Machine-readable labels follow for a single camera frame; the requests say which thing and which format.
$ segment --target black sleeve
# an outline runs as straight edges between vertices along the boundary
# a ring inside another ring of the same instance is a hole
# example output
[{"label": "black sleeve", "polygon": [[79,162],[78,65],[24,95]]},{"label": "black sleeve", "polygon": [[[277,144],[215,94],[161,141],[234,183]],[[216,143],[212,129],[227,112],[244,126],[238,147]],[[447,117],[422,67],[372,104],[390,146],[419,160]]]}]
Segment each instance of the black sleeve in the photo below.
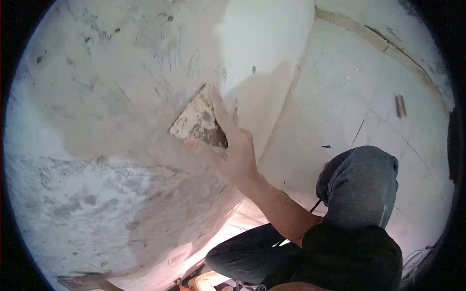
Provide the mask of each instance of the black sleeve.
[{"label": "black sleeve", "polygon": [[300,280],[330,290],[396,290],[401,280],[400,247],[377,226],[345,230],[322,223],[302,239],[306,259]]}]

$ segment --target plaster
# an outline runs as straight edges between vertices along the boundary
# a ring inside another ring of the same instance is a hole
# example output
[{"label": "plaster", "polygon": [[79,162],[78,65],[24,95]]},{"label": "plaster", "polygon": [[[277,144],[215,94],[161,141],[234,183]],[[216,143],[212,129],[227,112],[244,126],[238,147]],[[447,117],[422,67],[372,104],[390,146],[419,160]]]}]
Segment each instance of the plaster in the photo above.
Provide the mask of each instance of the plaster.
[{"label": "plaster", "polygon": [[4,149],[15,218],[54,288],[79,270],[164,290],[206,252],[242,196],[167,129],[210,83],[259,158],[313,19],[304,0],[52,5],[16,72]]}]

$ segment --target leg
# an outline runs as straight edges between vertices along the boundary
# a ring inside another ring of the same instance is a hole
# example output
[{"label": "leg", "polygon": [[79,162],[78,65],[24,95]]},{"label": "leg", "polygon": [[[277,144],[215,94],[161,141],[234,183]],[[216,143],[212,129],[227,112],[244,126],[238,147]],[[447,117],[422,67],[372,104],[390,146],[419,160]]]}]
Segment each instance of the leg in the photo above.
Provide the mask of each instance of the leg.
[{"label": "leg", "polygon": [[294,243],[276,245],[284,239],[271,224],[259,226],[213,248],[206,263],[224,276],[260,284],[278,266],[300,254],[301,249]]},{"label": "leg", "polygon": [[194,287],[194,291],[216,291],[215,286],[229,279],[215,271],[211,271],[189,280],[188,285]]},{"label": "leg", "polygon": [[398,160],[373,146],[336,156],[316,186],[317,196],[329,208],[323,222],[347,229],[385,228],[395,205],[397,174]]}]

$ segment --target wire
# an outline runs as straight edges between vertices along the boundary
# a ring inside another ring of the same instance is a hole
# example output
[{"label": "wire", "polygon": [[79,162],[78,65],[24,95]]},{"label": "wire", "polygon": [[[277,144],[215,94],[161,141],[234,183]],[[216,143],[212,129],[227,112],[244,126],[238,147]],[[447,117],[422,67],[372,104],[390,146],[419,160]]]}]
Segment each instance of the wire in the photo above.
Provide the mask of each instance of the wire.
[{"label": "wire", "polygon": [[428,245],[423,249],[413,251],[406,257],[403,263],[403,273],[401,278],[406,279],[412,273],[418,270],[418,265],[424,260],[425,256],[433,250],[433,247]]}]

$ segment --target person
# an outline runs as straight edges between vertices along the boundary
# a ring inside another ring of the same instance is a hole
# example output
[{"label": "person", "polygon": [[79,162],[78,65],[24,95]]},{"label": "person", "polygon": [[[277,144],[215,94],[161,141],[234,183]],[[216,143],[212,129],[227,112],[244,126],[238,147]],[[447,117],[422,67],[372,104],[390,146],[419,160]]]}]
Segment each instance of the person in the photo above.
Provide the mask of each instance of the person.
[{"label": "person", "polygon": [[[258,172],[251,132],[233,123],[215,88],[209,95],[228,148],[217,152],[199,140],[185,141],[185,147],[270,222],[214,247],[206,256],[213,271],[261,290],[397,290],[402,254],[384,228],[395,204],[398,160],[373,146],[333,158],[316,185],[328,207],[319,223]],[[285,239],[291,242],[278,245]]]}]

